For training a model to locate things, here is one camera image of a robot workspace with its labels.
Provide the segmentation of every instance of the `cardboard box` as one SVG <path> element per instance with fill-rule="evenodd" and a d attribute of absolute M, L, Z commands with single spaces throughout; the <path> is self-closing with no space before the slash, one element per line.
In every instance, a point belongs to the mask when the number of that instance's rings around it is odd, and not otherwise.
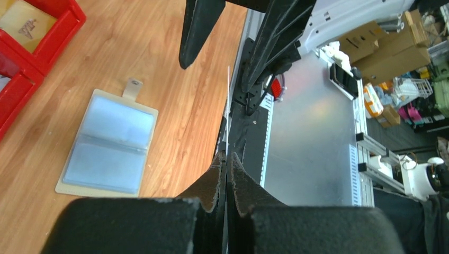
<path fill-rule="evenodd" d="M 350 47 L 350 48 L 340 48 L 341 52 L 344 52 L 349 57 L 349 62 L 351 64 L 359 61 L 362 58 L 365 58 L 379 49 L 378 41 L 370 43 L 368 45 L 360 46 L 359 48 Z"/>
<path fill-rule="evenodd" d="M 380 48 L 388 47 L 392 54 L 396 54 L 412 46 L 427 47 L 430 44 L 418 10 L 404 12 L 402 21 L 405 24 L 404 29 L 379 39 Z"/>
<path fill-rule="evenodd" d="M 390 105 L 384 106 L 382 114 L 376 119 L 384 128 L 401 124 L 401 116 Z"/>
<path fill-rule="evenodd" d="M 380 84 L 430 63 L 429 40 L 418 11 L 405 12 L 405 28 L 380 38 L 379 49 L 355 63 L 365 82 Z"/>
<path fill-rule="evenodd" d="M 340 48 L 359 48 L 372 44 L 384 36 L 387 36 L 387 33 L 375 21 L 372 21 L 343 34 L 338 41 Z"/>
<path fill-rule="evenodd" d="M 29 52 L 33 52 L 56 23 L 56 18 L 33 5 L 16 0 L 0 18 L 0 28 Z"/>
<path fill-rule="evenodd" d="M 385 36 L 387 33 L 376 22 L 366 23 L 338 39 L 340 51 L 347 54 L 350 62 L 354 63 L 373 54 L 379 48 L 378 39 Z"/>
<path fill-rule="evenodd" d="M 395 55 L 384 48 L 357 61 L 353 66 L 359 68 L 365 82 L 377 85 L 429 63 L 430 56 L 426 48 L 410 47 Z"/>

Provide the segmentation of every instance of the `cloth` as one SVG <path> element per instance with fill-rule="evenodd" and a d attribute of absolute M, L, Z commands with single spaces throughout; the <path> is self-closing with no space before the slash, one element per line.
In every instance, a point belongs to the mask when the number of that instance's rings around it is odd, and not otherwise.
<path fill-rule="evenodd" d="M 393 223 L 406 253 L 449 253 L 448 197 L 439 194 L 418 202 L 375 188 L 374 203 Z"/>

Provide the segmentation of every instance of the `card holder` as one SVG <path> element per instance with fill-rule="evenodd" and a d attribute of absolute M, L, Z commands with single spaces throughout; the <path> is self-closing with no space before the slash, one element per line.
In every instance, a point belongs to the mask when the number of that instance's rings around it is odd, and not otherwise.
<path fill-rule="evenodd" d="M 157 110 L 134 101 L 142 83 L 123 97 L 96 89 L 55 191 L 92 197 L 136 197 Z"/>

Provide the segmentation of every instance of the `cable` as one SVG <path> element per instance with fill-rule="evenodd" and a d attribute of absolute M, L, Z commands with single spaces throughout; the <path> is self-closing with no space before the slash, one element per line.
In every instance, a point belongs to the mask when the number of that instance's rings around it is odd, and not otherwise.
<path fill-rule="evenodd" d="M 256 112 L 256 110 L 259 108 L 259 106 L 261 105 L 262 101 L 265 99 L 268 91 L 271 89 L 274 81 L 276 80 L 276 76 L 274 74 L 271 74 L 270 76 L 270 80 L 268 81 L 268 86 L 265 88 L 264 90 L 264 94 L 260 97 L 260 99 L 257 101 L 257 103 L 255 104 L 254 108 L 251 110 L 249 108 L 249 100 L 250 98 L 248 97 L 248 101 L 246 103 L 246 115 L 247 116 L 251 116 L 252 114 L 254 114 L 254 112 Z"/>
<path fill-rule="evenodd" d="M 415 158 L 415 166 L 413 168 L 405 168 L 405 164 L 411 162 L 411 160 L 405 160 L 405 158 L 408 155 L 413 155 L 413 157 Z M 413 152 L 409 152 L 406 155 L 403 155 L 402 158 L 399 159 L 399 162 L 403 161 L 403 163 L 401 164 L 402 168 L 405 168 L 406 170 L 413 170 L 418 166 L 418 157 L 416 156 L 416 154 L 414 154 Z"/>
<path fill-rule="evenodd" d="M 228 144 L 229 144 L 229 88 L 230 88 L 230 66 L 228 65 L 228 85 L 226 86 L 228 96 L 226 97 L 226 157 L 228 156 Z"/>

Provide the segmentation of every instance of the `white wire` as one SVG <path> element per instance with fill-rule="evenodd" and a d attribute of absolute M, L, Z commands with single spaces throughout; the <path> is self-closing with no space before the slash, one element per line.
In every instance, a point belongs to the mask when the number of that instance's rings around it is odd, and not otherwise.
<path fill-rule="evenodd" d="M 228 156 L 228 138 L 229 138 L 229 83 L 230 83 L 231 67 L 228 65 L 228 86 L 226 96 L 226 157 Z"/>

